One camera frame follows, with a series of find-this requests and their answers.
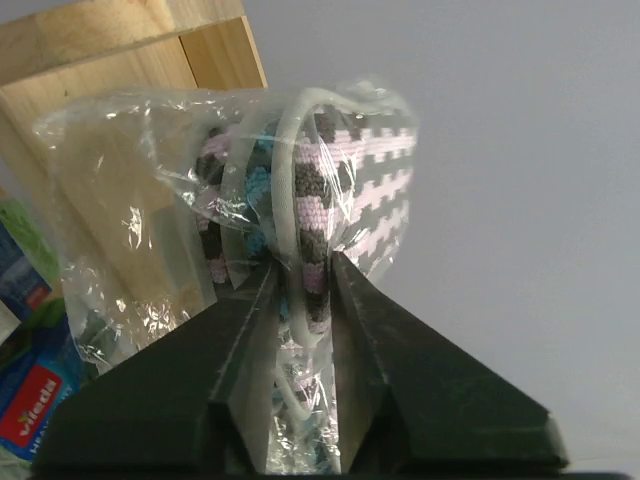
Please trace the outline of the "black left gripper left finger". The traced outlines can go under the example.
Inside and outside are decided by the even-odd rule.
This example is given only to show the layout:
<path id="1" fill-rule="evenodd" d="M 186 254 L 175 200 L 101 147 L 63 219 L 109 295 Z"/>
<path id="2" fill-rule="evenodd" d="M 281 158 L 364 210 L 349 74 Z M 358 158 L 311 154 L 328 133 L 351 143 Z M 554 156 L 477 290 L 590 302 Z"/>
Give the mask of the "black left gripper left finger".
<path id="1" fill-rule="evenodd" d="M 278 269 L 133 355 L 52 416 L 36 475 L 261 474 L 278 350 Z"/>

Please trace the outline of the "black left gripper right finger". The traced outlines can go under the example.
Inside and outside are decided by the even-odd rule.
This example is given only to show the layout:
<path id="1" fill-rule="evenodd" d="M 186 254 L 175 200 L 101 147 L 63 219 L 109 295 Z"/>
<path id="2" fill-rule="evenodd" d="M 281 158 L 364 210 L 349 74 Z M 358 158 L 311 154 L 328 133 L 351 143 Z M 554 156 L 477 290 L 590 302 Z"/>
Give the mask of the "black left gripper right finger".
<path id="1" fill-rule="evenodd" d="M 330 268 L 341 467 L 348 474 L 557 474 L 547 408 L 378 290 Z"/>

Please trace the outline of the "green blue sponge pack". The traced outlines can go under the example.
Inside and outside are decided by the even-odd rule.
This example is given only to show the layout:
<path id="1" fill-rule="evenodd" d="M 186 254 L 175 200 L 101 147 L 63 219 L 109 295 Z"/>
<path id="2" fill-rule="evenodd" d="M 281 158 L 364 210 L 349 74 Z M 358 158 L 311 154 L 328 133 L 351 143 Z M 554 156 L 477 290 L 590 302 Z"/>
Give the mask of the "green blue sponge pack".
<path id="1" fill-rule="evenodd" d="M 57 256 L 30 212 L 1 198 L 1 340 L 21 327 L 51 328 L 65 316 Z"/>
<path id="2" fill-rule="evenodd" d="M 49 300 L 1 345 L 1 447 L 32 461 L 54 410 L 83 377 L 65 303 Z"/>

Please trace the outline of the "pink wavy sponge top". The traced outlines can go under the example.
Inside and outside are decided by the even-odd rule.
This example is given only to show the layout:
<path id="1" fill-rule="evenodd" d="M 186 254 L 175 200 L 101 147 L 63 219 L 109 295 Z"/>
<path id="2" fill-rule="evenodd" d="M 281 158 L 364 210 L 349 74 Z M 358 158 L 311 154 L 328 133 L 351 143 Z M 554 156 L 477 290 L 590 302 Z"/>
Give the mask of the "pink wavy sponge top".
<path id="1" fill-rule="evenodd" d="M 417 122 L 401 97 L 369 82 L 338 91 L 213 92 L 189 109 L 187 128 L 171 130 L 179 151 L 161 145 L 158 128 L 148 139 L 156 179 L 183 207 L 181 244 L 166 256 L 189 262 L 204 306 L 168 324 L 120 321 L 70 299 L 61 265 L 76 349 L 93 382 L 273 264 L 278 350 L 264 472 L 336 473 L 331 257 L 343 252 L 373 275 L 396 255 Z"/>

